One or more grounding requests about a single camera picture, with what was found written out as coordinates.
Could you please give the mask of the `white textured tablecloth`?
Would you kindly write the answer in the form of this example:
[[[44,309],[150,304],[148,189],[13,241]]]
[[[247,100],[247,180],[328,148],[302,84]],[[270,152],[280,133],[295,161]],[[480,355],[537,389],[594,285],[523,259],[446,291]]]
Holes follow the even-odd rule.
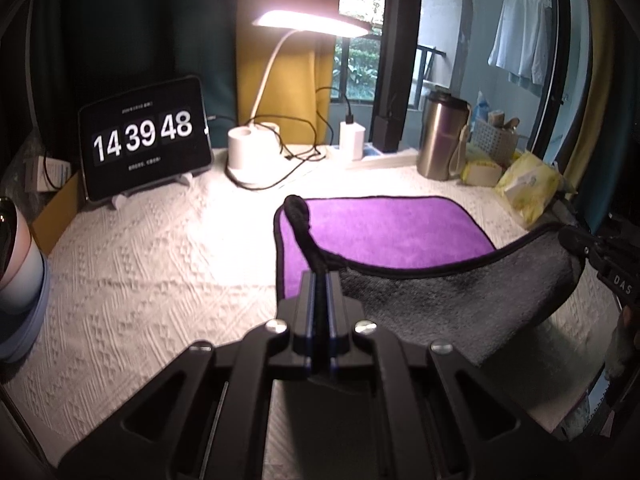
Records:
[[[526,232],[487,188],[432,182],[413,166],[305,164],[270,191],[237,188],[221,154],[190,186],[173,183],[132,196],[122,209],[81,212],[53,248],[42,329],[6,385],[57,465],[194,340],[226,344],[274,317],[273,215],[288,194],[304,197],[446,196],[463,206],[496,246]],[[541,426],[555,430],[596,379],[618,307],[585,268],[570,299],[496,356],[488,370]],[[373,479],[371,433],[316,424],[323,451],[306,434],[311,401],[294,386],[273,388],[265,479]]]

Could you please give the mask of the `yellow tissue box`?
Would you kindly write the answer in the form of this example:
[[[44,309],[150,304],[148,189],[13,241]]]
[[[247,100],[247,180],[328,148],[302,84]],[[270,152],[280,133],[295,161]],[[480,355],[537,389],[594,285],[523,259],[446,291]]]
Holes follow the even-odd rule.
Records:
[[[475,146],[466,146],[465,164],[460,174],[461,181],[469,186],[493,188],[501,179],[503,168],[487,153]]]

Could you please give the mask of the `white plastic basket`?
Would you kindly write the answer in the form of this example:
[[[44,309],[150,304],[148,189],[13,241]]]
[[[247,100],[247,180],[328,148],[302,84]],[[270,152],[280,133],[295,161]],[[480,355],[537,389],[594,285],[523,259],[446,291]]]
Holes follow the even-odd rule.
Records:
[[[497,128],[476,118],[471,143],[498,165],[506,167],[511,163],[519,138],[520,136],[513,129]]]

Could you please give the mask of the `yellow curtain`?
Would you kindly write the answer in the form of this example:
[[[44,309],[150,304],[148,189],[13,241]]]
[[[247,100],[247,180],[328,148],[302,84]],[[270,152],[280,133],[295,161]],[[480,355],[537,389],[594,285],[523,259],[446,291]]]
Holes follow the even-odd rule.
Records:
[[[255,26],[270,10],[331,14],[340,0],[238,0],[236,11],[236,99],[240,122],[252,116],[262,75],[270,55],[285,34],[283,29]],[[285,143],[309,144],[323,140],[329,117],[330,95],[319,91],[332,82],[335,38],[296,32],[285,41],[274,60],[258,114],[281,127]]]

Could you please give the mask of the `dark green curtain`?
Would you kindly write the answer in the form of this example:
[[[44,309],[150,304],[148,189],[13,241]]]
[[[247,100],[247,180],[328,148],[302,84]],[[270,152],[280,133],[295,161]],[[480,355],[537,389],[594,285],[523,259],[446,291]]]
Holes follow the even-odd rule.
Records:
[[[209,139],[223,146],[238,116],[238,0],[35,0],[29,68],[44,149],[78,162],[86,105],[186,75],[201,81]]]

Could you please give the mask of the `purple and grey towel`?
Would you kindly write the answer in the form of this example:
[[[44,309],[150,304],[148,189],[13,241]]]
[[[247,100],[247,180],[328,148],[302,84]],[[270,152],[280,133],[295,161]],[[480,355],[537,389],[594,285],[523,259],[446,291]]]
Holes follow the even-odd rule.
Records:
[[[562,307],[585,269],[546,222],[498,247],[450,198],[308,198],[310,235],[366,318],[482,364]]]

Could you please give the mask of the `yellow tissue pack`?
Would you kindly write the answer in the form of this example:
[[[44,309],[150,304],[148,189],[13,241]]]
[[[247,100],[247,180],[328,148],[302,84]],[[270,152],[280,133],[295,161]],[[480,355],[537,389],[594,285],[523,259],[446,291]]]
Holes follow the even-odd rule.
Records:
[[[528,230],[542,216],[560,183],[558,170],[525,152],[506,170],[495,192],[511,218]]]

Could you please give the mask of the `white desk lamp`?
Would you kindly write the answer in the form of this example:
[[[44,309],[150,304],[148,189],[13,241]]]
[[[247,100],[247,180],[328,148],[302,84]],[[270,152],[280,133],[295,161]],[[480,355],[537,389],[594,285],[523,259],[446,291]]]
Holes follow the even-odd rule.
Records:
[[[320,162],[334,47],[322,36],[358,38],[369,23],[333,13],[272,9],[239,31],[238,117],[228,130],[227,177],[265,191],[305,162]]]

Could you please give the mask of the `white charger plug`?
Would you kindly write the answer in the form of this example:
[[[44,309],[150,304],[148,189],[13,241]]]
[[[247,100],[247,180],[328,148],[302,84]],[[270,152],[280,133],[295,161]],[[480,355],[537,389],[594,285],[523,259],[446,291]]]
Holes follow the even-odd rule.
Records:
[[[364,134],[366,128],[358,122],[341,122],[338,135],[338,154],[346,162],[356,162],[363,158]]]

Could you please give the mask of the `white hanging shirt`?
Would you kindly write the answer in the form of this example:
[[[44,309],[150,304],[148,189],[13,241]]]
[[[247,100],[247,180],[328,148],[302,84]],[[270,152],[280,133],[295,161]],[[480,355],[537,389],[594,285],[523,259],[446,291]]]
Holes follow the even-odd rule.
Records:
[[[546,0],[503,0],[488,65],[513,82],[541,87],[547,75],[551,8]]]

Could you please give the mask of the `black tablet clock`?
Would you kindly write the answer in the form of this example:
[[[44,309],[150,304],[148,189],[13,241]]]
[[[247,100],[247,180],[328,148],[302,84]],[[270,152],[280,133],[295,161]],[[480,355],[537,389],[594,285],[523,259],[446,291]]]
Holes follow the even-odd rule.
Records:
[[[213,165],[201,81],[150,84],[78,114],[86,200],[102,203]]]

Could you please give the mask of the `stainless steel tumbler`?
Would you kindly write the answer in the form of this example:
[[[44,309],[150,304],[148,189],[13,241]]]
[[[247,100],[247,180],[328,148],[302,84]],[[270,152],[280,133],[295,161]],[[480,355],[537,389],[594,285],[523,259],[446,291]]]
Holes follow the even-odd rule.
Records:
[[[456,178],[465,164],[471,105],[451,93],[433,90],[426,97],[416,170],[427,179]]]

